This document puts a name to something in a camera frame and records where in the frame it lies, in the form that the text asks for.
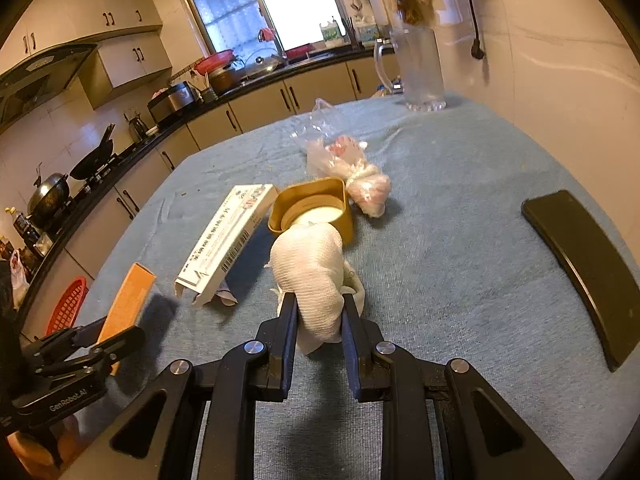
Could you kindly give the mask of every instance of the glass pitcher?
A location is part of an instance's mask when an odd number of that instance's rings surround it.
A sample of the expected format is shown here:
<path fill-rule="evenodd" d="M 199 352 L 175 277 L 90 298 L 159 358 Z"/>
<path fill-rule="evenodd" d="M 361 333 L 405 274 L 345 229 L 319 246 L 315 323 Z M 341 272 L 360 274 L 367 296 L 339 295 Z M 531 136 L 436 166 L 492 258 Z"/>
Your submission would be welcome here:
<path fill-rule="evenodd" d="M 382 65 L 382 51 L 393 46 L 400 65 L 402 86 L 394 85 Z M 432 29 L 423 27 L 405 28 L 391 32 L 391 42 L 376 40 L 373 51 L 376 72 L 382 84 L 391 92 L 404 92 L 407 106 L 411 110 L 442 110 L 444 83 L 436 37 Z"/>

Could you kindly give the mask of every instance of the gold tin lid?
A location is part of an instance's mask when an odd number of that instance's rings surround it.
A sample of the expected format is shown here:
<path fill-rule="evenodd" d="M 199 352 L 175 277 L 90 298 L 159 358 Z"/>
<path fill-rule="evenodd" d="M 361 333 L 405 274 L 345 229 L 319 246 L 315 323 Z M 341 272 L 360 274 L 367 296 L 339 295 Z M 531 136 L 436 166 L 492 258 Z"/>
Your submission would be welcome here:
<path fill-rule="evenodd" d="M 318 212 L 316 218 L 331 218 L 338 215 L 329 223 L 340 233 L 343 245 L 349 244 L 353 240 L 353 219 L 349 197 L 344 182 L 331 176 L 294 184 L 283 189 L 273 203 L 269 215 L 269 229 L 279 236 L 295 224 L 300 216 L 319 208 L 323 208 L 324 211 Z M 331 209 L 339 211 L 332 214 Z"/>

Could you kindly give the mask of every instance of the plastic bag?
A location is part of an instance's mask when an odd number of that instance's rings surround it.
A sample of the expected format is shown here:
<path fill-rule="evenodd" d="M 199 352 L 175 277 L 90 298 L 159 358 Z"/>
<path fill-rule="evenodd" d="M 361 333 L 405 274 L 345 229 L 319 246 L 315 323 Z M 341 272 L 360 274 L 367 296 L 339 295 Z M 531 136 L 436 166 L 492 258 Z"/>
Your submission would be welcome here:
<path fill-rule="evenodd" d="M 18 308 L 21 306 L 22 300 L 24 300 L 24 297 L 27 294 L 29 283 L 24 275 L 24 267 L 20 261 L 20 253 L 17 250 L 15 250 L 11 255 L 10 266 L 11 287 L 14 290 L 14 308 Z"/>
<path fill-rule="evenodd" d="M 346 184 L 363 213 L 379 218 L 385 212 L 391 180 L 364 155 L 366 142 L 351 137 L 350 122 L 335 107 L 316 99 L 313 111 L 291 134 L 306 151 L 306 170 L 315 177 L 336 176 Z"/>

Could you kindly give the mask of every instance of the white wall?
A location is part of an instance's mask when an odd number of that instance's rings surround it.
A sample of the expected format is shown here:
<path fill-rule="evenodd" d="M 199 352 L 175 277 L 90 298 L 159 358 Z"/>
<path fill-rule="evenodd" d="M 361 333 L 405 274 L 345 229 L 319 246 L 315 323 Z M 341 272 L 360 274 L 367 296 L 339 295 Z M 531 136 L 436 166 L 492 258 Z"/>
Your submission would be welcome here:
<path fill-rule="evenodd" d="M 640 261 L 640 66 L 606 10 L 598 0 L 474 0 L 478 61 L 467 0 L 455 3 L 462 23 L 435 27 L 446 86 L 549 151 Z"/>
<path fill-rule="evenodd" d="M 153 0 L 162 20 L 160 39 L 173 73 L 209 53 L 185 0 Z"/>
<path fill-rule="evenodd" d="M 11 240 L 14 247 L 24 243 L 12 225 L 5 207 L 15 206 L 27 212 L 27 204 L 35 191 L 36 166 L 42 162 L 42 176 L 68 173 L 94 149 L 110 123 L 116 124 L 111 139 L 113 150 L 119 153 L 133 142 L 129 125 L 123 116 L 128 108 L 141 113 L 142 120 L 151 127 L 154 122 L 146 104 L 159 83 L 137 88 L 93 110 L 78 78 L 69 88 L 33 112 L 12 124 L 0 135 L 0 234 Z M 81 182 L 68 180 L 72 194 Z"/>

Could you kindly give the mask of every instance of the gas stove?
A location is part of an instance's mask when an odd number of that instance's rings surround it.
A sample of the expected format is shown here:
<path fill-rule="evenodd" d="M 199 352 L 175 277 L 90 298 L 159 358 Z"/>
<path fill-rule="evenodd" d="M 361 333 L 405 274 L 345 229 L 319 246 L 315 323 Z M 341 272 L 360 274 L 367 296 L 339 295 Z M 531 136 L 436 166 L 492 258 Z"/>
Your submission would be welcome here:
<path fill-rule="evenodd" d="M 49 223 L 47 223 L 43 231 L 46 232 L 54 242 L 57 241 L 62 235 L 68 220 L 76 214 L 79 207 L 90 198 L 91 194 L 100 187 L 100 184 L 103 183 L 108 174 L 123 163 L 131 153 L 140 149 L 143 145 L 144 144 L 132 144 L 120 154 L 114 153 L 111 155 L 107 163 L 85 181 L 82 189 L 78 191 L 75 196 L 69 197 L 64 205 L 56 211 L 55 215 L 53 215 L 53 218 Z"/>

